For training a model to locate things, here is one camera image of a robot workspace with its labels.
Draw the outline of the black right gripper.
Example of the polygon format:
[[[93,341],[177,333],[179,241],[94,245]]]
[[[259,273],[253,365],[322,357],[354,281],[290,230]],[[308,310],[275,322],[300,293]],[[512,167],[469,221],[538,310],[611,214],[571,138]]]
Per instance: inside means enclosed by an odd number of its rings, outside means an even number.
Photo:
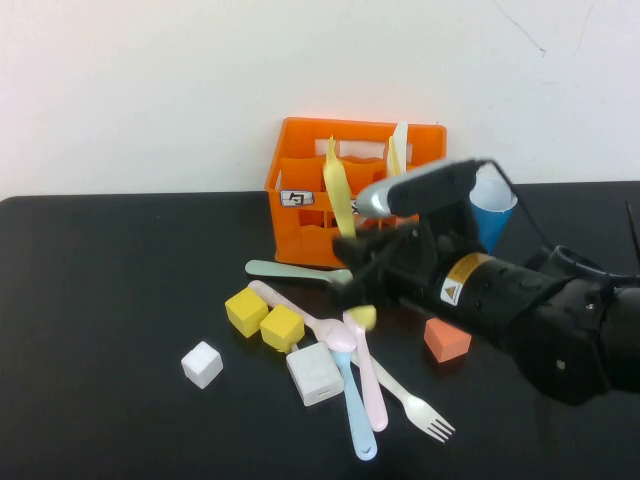
[[[405,303],[433,312],[480,310],[480,243],[477,229],[457,230],[411,222],[332,240],[335,257],[349,270],[334,272],[332,299],[352,308]],[[372,271],[353,274],[372,261]]]

